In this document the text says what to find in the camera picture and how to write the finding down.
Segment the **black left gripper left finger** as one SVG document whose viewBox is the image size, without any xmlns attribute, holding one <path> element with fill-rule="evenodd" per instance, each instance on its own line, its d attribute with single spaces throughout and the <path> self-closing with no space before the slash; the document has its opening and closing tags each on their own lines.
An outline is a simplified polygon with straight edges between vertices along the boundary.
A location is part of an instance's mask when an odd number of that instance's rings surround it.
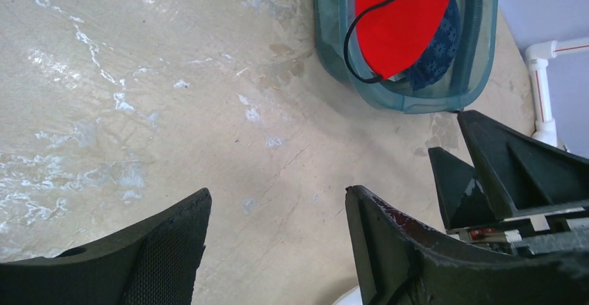
<svg viewBox="0 0 589 305">
<path fill-rule="evenodd" d="M 191 304 L 212 198 L 202 188 L 120 231 L 1 264 L 2 304 Z"/>
</svg>

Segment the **red and black bra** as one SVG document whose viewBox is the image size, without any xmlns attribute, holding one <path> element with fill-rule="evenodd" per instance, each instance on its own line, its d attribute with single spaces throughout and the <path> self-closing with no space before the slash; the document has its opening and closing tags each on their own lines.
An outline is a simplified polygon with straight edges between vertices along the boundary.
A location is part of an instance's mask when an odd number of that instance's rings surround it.
<svg viewBox="0 0 589 305">
<path fill-rule="evenodd" d="M 428 47 L 449 1 L 354 0 L 343 44 L 347 69 L 366 84 L 404 76 Z"/>
</svg>

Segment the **pink-trimmed white laundry bag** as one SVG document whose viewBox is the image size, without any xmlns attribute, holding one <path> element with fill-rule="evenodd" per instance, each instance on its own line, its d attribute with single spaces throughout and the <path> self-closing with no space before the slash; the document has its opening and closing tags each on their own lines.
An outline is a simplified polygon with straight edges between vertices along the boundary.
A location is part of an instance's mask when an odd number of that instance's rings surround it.
<svg viewBox="0 0 589 305">
<path fill-rule="evenodd" d="M 333 302 L 333 305 L 363 305 L 359 286 L 355 286 L 345 294 L 339 296 Z"/>
</svg>

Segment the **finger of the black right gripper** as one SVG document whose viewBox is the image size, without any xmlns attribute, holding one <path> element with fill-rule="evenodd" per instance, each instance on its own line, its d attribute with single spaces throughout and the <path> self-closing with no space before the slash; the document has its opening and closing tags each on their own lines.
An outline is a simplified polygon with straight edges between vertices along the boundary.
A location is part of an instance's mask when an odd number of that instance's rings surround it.
<svg viewBox="0 0 589 305">
<path fill-rule="evenodd" d="M 588 159 L 476 111 L 458 114 L 476 175 L 497 219 L 588 206 Z"/>
<path fill-rule="evenodd" d="M 474 167 L 441 147 L 428 154 L 446 230 L 497 222 Z"/>
</svg>

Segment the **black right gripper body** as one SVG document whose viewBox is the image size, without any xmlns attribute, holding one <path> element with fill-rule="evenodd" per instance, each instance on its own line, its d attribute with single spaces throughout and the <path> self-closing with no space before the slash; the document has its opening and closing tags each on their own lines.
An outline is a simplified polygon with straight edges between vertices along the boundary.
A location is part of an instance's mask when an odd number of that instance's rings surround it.
<svg viewBox="0 0 589 305">
<path fill-rule="evenodd" d="M 471 245 L 515 256 L 587 251 L 588 210 L 568 208 L 498 220 L 485 203 L 462 203 L 446 209 L 446 233 Z"/>
</svg>

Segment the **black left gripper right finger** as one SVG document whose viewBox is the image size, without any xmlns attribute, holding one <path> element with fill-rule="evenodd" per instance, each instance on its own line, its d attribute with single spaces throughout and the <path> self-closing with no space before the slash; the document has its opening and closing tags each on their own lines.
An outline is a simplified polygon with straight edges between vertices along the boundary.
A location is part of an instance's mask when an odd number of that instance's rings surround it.
<svg viewBox="0 0 589 305">
<path fill-rule="evenodd" d="M 500 254 L 447 236 L 364 186 L 345 210 L 364 304 L 587 304 L 588 253 Z"/>
</svg>

